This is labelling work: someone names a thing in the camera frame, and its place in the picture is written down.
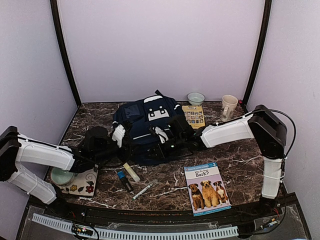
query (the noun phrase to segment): brown marble surface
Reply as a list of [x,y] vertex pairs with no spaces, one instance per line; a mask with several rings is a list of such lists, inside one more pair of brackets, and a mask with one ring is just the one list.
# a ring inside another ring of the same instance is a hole
[[[85,103],[74,117],[62,145],[77,146],[83,139],[86,130],[102,126],[112,131],[112,117],[122,103]],[[221,103],[205,102],[203,112],[206,123],[219,120]],[[243,115],[237,107],[234,117]],[[86,206],[112,208],[121,210],[144,211],[181,211],[191,210],[184,167],[216,162],[232,205],[240,205],[259,200],[263,184],[263,158],[254,139],[245,139],[221,144],[184,159],[157,166],[139,166],[129,162],[141,178],[134,182],[124,170],[137,194],[153,179],[158,184],[151,187],[137,200],[124,190],[118,179],[116,169],[99,170],[94,197],[65,195],[68,202]]]

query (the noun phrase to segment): navy blue backpack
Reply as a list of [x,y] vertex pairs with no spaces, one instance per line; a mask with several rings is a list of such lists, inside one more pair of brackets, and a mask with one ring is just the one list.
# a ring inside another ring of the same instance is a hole
[[173,137],[168,129],[168,122],[176,115],[185,115],[176,100],[163,96],[158,90],[155,93],[157,95],[120,106],[113,115],[114,128],[118,124],[130,124],[129,141],[133,149],[130,160],[139,165],[157,165],[173,160],[170,157],[148,157],[148,150],[161,142],[161,138],[152,134],[151,129],[158,127],[168,138]]

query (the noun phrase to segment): bowl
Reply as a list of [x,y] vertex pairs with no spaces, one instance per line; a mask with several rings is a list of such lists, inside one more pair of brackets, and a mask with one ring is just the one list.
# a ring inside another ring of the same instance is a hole
[[75,178],[75,174],[73,172],[54,167],[51,171],[50,177],[55,185],[65,186],[72,183]]
[[200,106],[205,101],[205,95],[199,92],[191,92],[187,95],[188,101],[193,106]]

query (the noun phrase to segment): flower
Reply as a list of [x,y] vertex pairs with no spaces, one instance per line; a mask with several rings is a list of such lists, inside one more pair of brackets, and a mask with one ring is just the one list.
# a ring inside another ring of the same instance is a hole
[[93,191],[95,190],[94,186],[86,186],[85,188],[86,188],[85,191],[88,192],[89,194],[93,193]]
[[74,192],[75,190],[77,190],[78,188],[77,188],[77,186],[76,185],[72,185],[71,187],[70,187],[70,191],[72,191],[72,192]]

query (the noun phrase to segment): black and tan dog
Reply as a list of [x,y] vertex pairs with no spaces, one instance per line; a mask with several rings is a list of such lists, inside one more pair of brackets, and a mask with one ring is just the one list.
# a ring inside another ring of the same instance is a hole
[[198,184],[190,184],[188,187],[191,189],[191,195],[193,200],[192,204],[194,206],[194,210],[197,211],[199,208],[205,209],[205,201],[202,197],[200,190],[198,189]]
[[201,182],[201,185],[204,205],[207,208],[218,206],[220,197],[219,194],[215,191],[214,187],[211,186],[211,181],[204,180]]
[[219,194],[220,196],[220,204],[226,203],[228,201],[228,196],[226,193],[225,188],[221,185],[221,181],[216,181],[213,185],[216,186],[215,191]]

